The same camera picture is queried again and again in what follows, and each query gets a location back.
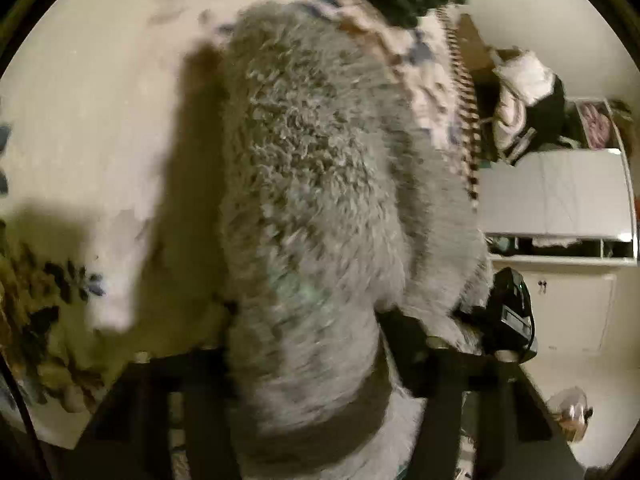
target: bed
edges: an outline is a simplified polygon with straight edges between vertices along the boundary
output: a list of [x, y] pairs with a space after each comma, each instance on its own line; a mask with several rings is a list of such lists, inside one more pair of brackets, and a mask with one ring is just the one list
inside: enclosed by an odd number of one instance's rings
[[[0, 282], [23, 313], [18, 331], [0, 320], [0, 343], [27, 355], [14, 371], [47, 442], [75, 445], [136, 351], [218, 344], [211, 334], [226, 321], [208, 306], [226, 300], [212, 229], [221, 190], [197, 186], [220, 177], [210, 103], [221, 95], [209, 77], [238, 12], [261, 1], [57, 0], [0, 78]], [[275, 1], [332, 20], [380, 56], [477, 199], [478, 114], [454, 8], [405, 30], [365, 0]], [[140, 297], [155, 309], [134, 312]], [[147, 330], [129, 330], [140, 319]], [[2, 384], [0, 410], [19, 424]]]

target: white fabric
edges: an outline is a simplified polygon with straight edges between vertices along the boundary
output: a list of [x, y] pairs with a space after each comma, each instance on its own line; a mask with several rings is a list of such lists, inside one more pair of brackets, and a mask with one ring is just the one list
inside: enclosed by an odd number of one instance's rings
[[525, 52], [494, 69], [500, 82], [527, 106], [551, 95], [556, 75], [544, 66], [533, 52]]
[[506, 86], [500, 88], [500, 102], [495, 109], [494, 142], [503, 152], [513, 143], [527, 122], [527, 109]]
[[558, 246], [567, 248], [571, 244], [575, 244], [578, 241], [580, 241], [578, 240], [578, 238], [550, 238], [550, 237], [539, 236], [539, 237], [533, 238], [532, 243], [534, 247], [540, 247], [540, 248], [558, 247]]

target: striped fabric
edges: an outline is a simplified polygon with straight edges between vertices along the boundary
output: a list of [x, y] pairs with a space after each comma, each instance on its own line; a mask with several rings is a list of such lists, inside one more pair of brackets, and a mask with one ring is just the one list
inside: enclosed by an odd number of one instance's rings
[[447, 46], [451, 59], [454, 80], [458, 89], [457, 114], [462, 130], [462, 176], [466, 179], [466, 190], [474, 206], [478, 208], [478, 157], [480, 153], [480, 115], [476, 102], [474, 82], [466, 69], [460, 54], [456, 30], [453, 27], [446, 10], [437, 9], [436, 15], [447, 33]]

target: black device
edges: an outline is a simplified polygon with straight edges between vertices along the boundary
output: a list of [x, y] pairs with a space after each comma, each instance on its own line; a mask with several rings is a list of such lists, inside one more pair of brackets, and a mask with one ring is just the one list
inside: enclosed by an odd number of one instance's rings
[[[404, 480], [454, 478], [468, 391], [479, 395], [474, 478], [582, 480], [582, 467], [517, 364], [431, 349], [419, 322], [398, 310], [378, 320], [404, 386], [428, 398]], [[167, 396], [177, 390], [184, 393], [191, 478], [241, 479], [224, 412], [230, 391], [220, 350], [129, 365], [67, 455], [63, 478], [169, 480]]]
[[459, 306], [455, 315], [482, 331], [482, 348], [487, 354], [511, 350], [524, 362], [538, 353], [529, 289], [522, 275], [511, 267], [494, 275], [486, 307]]

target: white wall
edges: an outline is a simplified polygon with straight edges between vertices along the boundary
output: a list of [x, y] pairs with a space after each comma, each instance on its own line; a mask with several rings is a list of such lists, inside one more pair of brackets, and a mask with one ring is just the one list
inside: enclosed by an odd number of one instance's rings
[[567, 95], [619, 96], [640, 113], [640, 72], [588, 0], [471, 0], [485, 43], [535, 51]]

